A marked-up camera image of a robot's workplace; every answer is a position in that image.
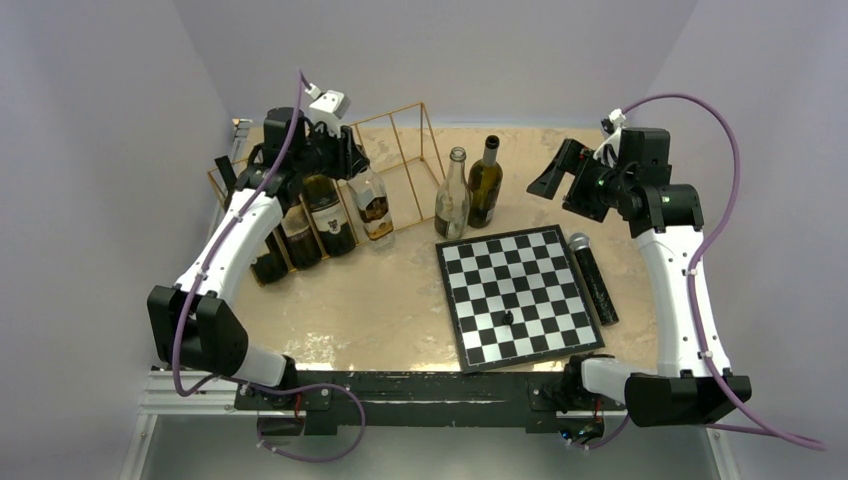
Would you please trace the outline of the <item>clear liquor bottle black cap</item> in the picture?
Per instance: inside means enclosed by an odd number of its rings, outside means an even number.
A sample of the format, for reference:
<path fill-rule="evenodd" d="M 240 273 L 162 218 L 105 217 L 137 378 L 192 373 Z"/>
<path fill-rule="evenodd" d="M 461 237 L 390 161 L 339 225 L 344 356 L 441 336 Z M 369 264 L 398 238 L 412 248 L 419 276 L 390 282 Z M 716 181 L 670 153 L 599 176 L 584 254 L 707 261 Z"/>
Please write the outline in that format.
<path fill-rule="evenodd" d="M 348 185 L 372 248 L 382 250 L 391 246 L 395 229 L 382 178 L 373 169 L 366 168 L 354 176 Z"/>

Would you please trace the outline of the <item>dark green wine bottle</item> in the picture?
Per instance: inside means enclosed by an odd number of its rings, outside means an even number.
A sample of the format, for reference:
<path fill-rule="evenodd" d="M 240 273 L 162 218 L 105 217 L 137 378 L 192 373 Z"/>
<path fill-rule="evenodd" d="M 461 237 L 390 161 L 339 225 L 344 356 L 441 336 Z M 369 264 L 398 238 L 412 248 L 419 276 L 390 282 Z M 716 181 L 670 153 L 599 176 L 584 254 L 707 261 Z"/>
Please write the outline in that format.
<path fill-rule="evenodd" d="M 301 201 L 286 211 L 280 227 L 289 259 L 296 269 L 310 268 L 320 262 L 321 250 Z"/>

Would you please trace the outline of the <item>green bottle white label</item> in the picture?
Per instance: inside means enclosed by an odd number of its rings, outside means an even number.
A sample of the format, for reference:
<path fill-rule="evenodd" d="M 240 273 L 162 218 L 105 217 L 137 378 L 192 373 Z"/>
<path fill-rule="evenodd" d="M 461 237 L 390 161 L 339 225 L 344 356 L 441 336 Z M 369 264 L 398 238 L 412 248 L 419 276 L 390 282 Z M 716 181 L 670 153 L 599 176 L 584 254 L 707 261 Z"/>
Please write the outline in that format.
<path fill-rule="evenodd" d="M 229 207 L 235 191 L 237 175 L 227 155 L 216 158 L 214 162 L 225 187 L 224 207 Z M 265 238 L 264 246 L 260 248 L 250 269 L 260 286 L 275 283 L 289 273 L 283 251 L 274 233 L 270 233 Z"/>

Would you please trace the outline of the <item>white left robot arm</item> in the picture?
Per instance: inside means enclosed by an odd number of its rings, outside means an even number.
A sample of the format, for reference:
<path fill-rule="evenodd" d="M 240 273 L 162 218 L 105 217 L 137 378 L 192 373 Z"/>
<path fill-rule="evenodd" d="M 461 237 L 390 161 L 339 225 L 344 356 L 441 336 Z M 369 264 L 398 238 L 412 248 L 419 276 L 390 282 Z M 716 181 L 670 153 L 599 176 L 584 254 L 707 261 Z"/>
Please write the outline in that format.
<path fill-rule="evenodd" d="M 297 399 L 298 382 L 290 357 L 250 340 L 230 307 L 253 263 L 287 272 L 282 254 L 259 249 L 294 208 L 305 180 L 321 174 L 349 180 L 369 161 L 339 113 L 312 107 L 270 110 L 264 140 L 230 187 L 226 212 L 194 264 L 170 286 L 155 286 L 147 309 L 160 360 L 259 385 L 272 408 Z"/>

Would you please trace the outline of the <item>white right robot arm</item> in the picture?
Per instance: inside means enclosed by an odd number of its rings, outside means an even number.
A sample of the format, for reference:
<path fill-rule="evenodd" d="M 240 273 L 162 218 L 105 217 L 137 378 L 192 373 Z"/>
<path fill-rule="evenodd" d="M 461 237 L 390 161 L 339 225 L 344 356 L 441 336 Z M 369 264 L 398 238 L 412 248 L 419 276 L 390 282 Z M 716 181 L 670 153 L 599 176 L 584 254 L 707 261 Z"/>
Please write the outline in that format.
<path fill-rule="evenodd" d="M 626 221 L 648 270 L 658 329 L 653 371 L 611 355 L 575 355 L 551 394 L 565 410 L 598 396 L 622 404 L 639 427 L 712 426 L 746 402 L 751 382 L 733 373 L 713 323 L 704 276 L 697 271 L 703 215 L 696 189 L 674 184 L 668 163 L 670 140 L 660 131 L 640 131 L 625 140 L 615 166 L 566 138 L 544 172 L 527 188 L 552 198 L 564 174 L 574 179 L 564 209 L 601 222 L 609 210 Z"/>

